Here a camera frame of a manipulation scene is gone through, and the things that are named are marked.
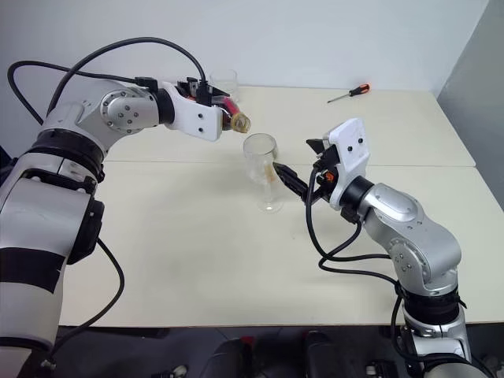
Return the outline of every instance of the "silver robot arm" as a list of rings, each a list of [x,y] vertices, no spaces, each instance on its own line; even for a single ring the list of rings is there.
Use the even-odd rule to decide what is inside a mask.
[[[250,127],[216,88],[205,106],[191,99],[190,83],[146,83],[97,80],[57,106],[0,187],[0,378],[30,375],[54,345],[65,266],[93,251],[102,226],[94,194],[109,148],[158,124],[209,141]]]
[[[369,236],[391,257],[398,294],[404,300],[406,325],[401,339],[410,374],[484,377],[469,365],[471,352],[458,296],[461,249],[454,236],[428,218],[414,197],[365,178],[369,150],[361,120],[348,120],[323,139],[307,143],[319,157],[313,167],[318,171],[320,186],[312,200],[322,198],[333,209],[342,210],[347,220],[359,219]],[[286,186],[306,201],[308,187],[297,174],[281,164],[275,164],[275,170]],[[455,359],[437,361],[435,356],[441,354]],[[428,355],[430,360],[426,362],[415,359]]]

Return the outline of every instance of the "white table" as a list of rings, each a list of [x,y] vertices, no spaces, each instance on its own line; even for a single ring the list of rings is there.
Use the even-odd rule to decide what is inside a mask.
[[[276,138],[280,161],[309,164],[306,139],[322,135],[348,118],[361,117],[370,140],[370,165],[474,166],[466,148],[439,108],[423,91],[370,91],[327,104],[345,91],[241,87],[239,106],[252,120],[251,132]],[[159,126],[123,138],[108,161],[226,162],[241,156],[247,135],[226,132],[216,143]]]
[[[372,143],[379,150],[379,143]],[[312,160],[306,155],[307,163]],[[308,165],[293,168],[308,177]],[[240,160],[109,161],[106,173],[97,193],[106,204],[102,238],[123,267],[126,287],[97,325],[390,322],[391,285],[319,270],[301,201],[286,189],[281,211],[259,211]],[[470,167],[370,166],[368,178],[414,195],[433,220],[454,233],[463,253],[459,280],[469,306],[467,321],[504,321],[504,216],[479,173]],[[326,248],[353,231],[323,202],[313,207],[313,217]],[[381,249],[365,232],[345,251],[368,252]],[[394,274],[389,261],[362,261],[359,267]],[[113,296],[117,282],[99,248],[69,266],[61,324],[79,324],[94,315]]]

